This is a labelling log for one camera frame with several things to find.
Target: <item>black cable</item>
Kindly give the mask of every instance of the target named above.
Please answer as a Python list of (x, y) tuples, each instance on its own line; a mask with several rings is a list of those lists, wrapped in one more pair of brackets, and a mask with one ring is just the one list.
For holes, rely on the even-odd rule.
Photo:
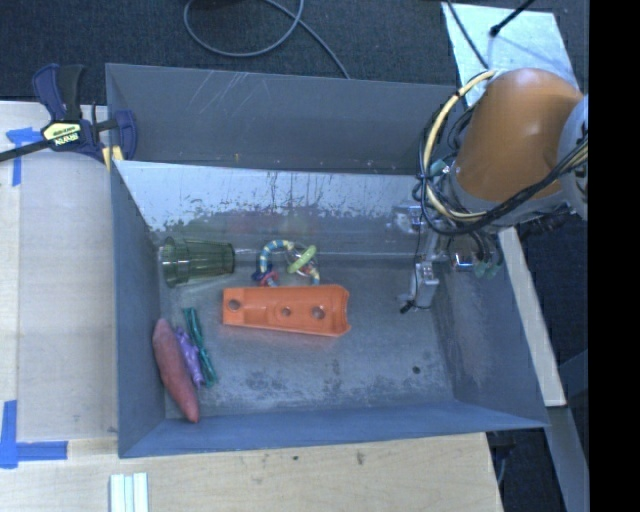
[(413, 297), (413, 299), (409, 299), (407, 302), (405, 302), (404, 306), (402, 306), (402, 308), (400, 308), (400, 313), (401, 314), (405, 314), (407, 311), (409, 311), (411, 308), (416, 308), (416, 309), (431, 309), (431, 307), (426, 307), (426, 306), (418, 306), (416, 304), (416, 297), (418, 296), (418, 286), (420, 285), (419, 281), (418, 281), (418, 274), (416, 272), (416, 264), (418, 263), (418, 252), (420, 251), (420, 241), (422, 238), (422, 217), (424, 216), (424, 213), (420, 214), (420, 218), (418, 219), (418, 242), (416, 243), (416, 250), (413, 253), (413, 278), (415, 279), (416, 282), (416, 293)]
[(453, 18), (456, 20), (456, 23), (458, 24), (458, 27), (460, 27), (460, 30), (462, 31), (462, 35), (467, 40), (467, 43), (469, 43), (469, 46), (473, 50), (473, 53), (476, 54), (476, 57), (478, 57), (478, 60), (484, 66), (484, 68), (485, 69), (489, 69), (489, 64), (487, 64), (487, 61), (485, 61), (484, 58), (482, 57), (482, 55), (480, 55), (480, 52), (478, 51), (478, 48), (476, 48), (476, 45), (473, 44), (473, 41), (471, 40), (471, 37), (469, 37), (469, 34), (467, 33), (467, 31), (464, 28), (464, 25), (462, 25), (462, 22), (460, 21), (460, 18), (458, 18), (458, 14), (456, 13), (456, 10), (453, 8), (453, 4), (451, 3), (451, 0), (447, 0), (447, 5), (449, 6), (449, 9), (451, 10), (451, 14), (453, 15)]
[(347, 70), (345, 69), (345, 67), (342, 65), (342, 62), (340, 62), (340, 59), (338, 59), (336, 54), (331, 50), (331, 48), (329, 48), (327, 43), (325, 43), (324, 40), (309, 25), (307, 25), (304, 21), (302, 21), (302, 11), (304, 9), (304, 0), (300, 0), (300, 4), (298, 6), (298, 12), (296, 14), (293, 14), (291, 11), (289, 11), (288, 9), (282, 7), (280, 4), (274, 2), (273, 0), (262, 0), (262, 1), (266, 2), (267, 4), (271, 5), (272, 7), (275, 7), (276, 9), (279, 9), (280, 11), (285, 13), (287, 16), (292, 18), (293, 19), (293, 23), (291, 24), (289, 29), (285, 32), (285, 34), (280, 39), (278, 39), (278, 41), (273, 43), (272, 45), (270, 45), (270, 46), (268, 46), (266, 48), (263, 48), (262, 50), (256, 50), (256, 51), (247, 52), (247, 53), (227, 52), (227, 51), (215, 48), (215, 47), (205, 43), (204, 41), (202, 41), (195, 34), (193, 29), (191, 28), (191, 24), (189, 23), (189, 10), (191, 8), (191, 4), (194, 1), (195, 0), (189, 0), (187, 2), (187, 4), (184, 6), (184, 11), (183, 11), (184, 26), (187, 29), (187, 32), (189, 33), (189, 35), (193, 38), (193, 40), (196, 43), (198, 43), (204, 49), (206, 49), (206, 50), (208, 50), (208, 51), (210, 51), (212, 53), (216, 53), (216, 54), (222, 55), (224, 57), (233, 57), (233, 58), (258, 57), (260, 55), (264, 55), (265, 53), (270, 52), (271, 50), (274, 50), (275, 48), (280, 46), (282, 43), (284, 43), (289, 38), (289, 36), (293, 33), (295, 28), (298, 25), (300, 25), (307, 32), (309, 32), (309, 34), (311, 34), (311, 36), (320, 44), (320, 46), (322, 46), (324, 51), (327, 52), (327, 54), (329, 54), (329, 56), (333, 59), (333, 61), (336, 63), (336, 65), (340, 68), (340, 71), (342, 72), (344, 77), (347, 78), (347, 79), (351, 78), (349, 76), (349, 73), (347, 73)]
[[(503, 203), (500, 203), (499, 205), (495, 206), (491, 210), (487, 211), (479, 220), (474, 221), (472, 223), (465, 223), (465, 224), (457, 222), (456, 224), (458, 227), (456, 229), (444, 230), (444, 231), (441, 230), (442, 233), (440, 234), (446, 234), (450, 236), (469, 234), (472, 231), (481, 229), (489, 225), (490, 223), (498, 220), (499, 218), (505, 216), (506, 214), (511, 213), (518, 206), (520, 206), (525, 201), (527, 201), (528, 199), (533, 197), (535, 194), (537, 194), (540, 190), (543, 190), (544, 188), (549, 186), (551, 183), (553, 183), (561, 175), (566, 174), (567, 172), (570, 172), (572, 169), (579, 168), (581, 165), (583, 165), (583, 164), (578, 164), (570, 168), (566, 167), (567, 164), (578, 154), (578, 152), (587, 146), (587, 144), (588, 144), (588, 135), (582, 140), (581, 144), (573, 148), (573, 150), (570, 151), (543, 179), (541, 179), (537, 183), (534, 183), (533, 185), (530, 185), (522, 189), (521, 191), (511, 196), (509, 199), (507, 199)], [(426, 178), (423, 178), (423, 180), (424, 181), (422, 182), (422, 194), (421, 194), (420, 205), (423, 213), (425, 214), (427, 222), (429, 222), (429, 217), (426, 213), (426, 201), (425, 201)]]

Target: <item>blue tape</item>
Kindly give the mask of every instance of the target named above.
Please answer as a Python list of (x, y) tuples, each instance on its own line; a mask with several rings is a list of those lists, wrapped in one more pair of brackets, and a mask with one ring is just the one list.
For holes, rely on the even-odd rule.
[[(7, 132), (8, 139), (15, 144), (16, 147), (20, 147), (23, 144), (31, 144), (33, 142), (40, 142), (42, 140), (42, 134), (35, 131), (33, 128), (19, 128), (17, 130), (9, 130)], [(22, 159), (17, 157), (13, 160), (13, 178), (11, 179), (11, 186), (15, 187), (20, 185), (22, 181)]]
[(68, 441), (17, 443), (16, 420), (18, 402), (4, 403), (0, 436), (0, 468), (15, 469), (20, 461), (66, 460)]

